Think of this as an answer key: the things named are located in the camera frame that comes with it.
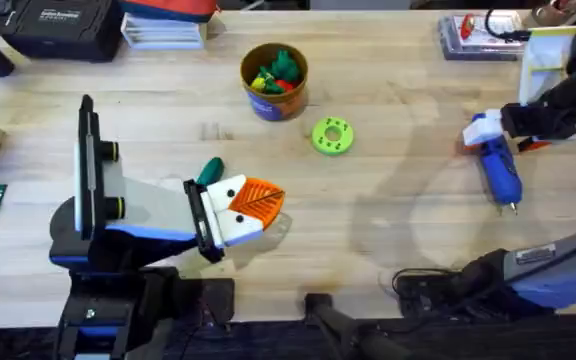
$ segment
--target wooden workbench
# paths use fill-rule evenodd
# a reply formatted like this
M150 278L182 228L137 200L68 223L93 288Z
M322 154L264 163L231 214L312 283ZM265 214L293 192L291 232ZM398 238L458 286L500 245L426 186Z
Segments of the wooden workbench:
M292 226L208 265L168 259L188 277L234 277L235 320L298 319L309 291L355 317L398 315L390 278L403 267L459 267L488 251L576 232L576 141L517 157L519 215L499 216L475 159L455 139L475 112L516 99L519 63L446 62L438 12L224 12L202 51L131 51L110 64L30 61L0 80L0 327L52 326L70 286L48 261L48 224L72 195L81 96L102 136L120 142L127 176L159 184L195 177L213 156L227 175L278 184ZM272 123L253 113L239 62L286 42L309 61L308 107ZM309 132L324 116L352 123L339 157Z

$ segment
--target white box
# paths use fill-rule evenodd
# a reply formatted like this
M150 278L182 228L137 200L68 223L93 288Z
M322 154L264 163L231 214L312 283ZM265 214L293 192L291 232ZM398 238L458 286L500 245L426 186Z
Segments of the white box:
M185 21L146 19L126 13L121 33L135 49L202 49L207 25Z

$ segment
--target green toy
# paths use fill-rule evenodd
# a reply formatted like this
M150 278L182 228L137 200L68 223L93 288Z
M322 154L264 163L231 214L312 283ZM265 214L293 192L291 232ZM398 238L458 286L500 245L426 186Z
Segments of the green toy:
M279 50L277 60L270 66L270 73L275 79L293 83L299 78L299 67L287 50Z
M329 134L336 133L338 139L334 140ZM346 120L337 117L327 117L319 120L312 129L312 144L322 154L339 155L350 148L354 133Z
M284 93L284 89L281 86L277 85L277 83L275 82L275 77L264 66L262 66L260 68L259 75L257 75L257 77L263 78L266 80L266 86L264 87L264 93L266 93L266 94L283 94Z
M216 183L224 174L224 161L214 157L208 161L197 178L197 184L208 186Z

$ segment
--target blue label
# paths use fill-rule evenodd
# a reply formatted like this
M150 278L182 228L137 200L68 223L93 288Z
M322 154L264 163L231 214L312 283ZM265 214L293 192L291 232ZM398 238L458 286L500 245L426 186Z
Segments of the blue label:
M257 115L266 120L281 120L283 118L281 109L279 109L279 107L250 92L247 93L248 97L250 98L250 105L252 105L252 108L255 110Z

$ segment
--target yellow toy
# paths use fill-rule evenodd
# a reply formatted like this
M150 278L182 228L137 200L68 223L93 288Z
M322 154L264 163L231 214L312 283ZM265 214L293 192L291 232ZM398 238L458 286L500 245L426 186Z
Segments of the yellow toy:
M263 77L257 77L252 81L250 87L257 90L258 92L264 92L264 89L266 88L266 79Z

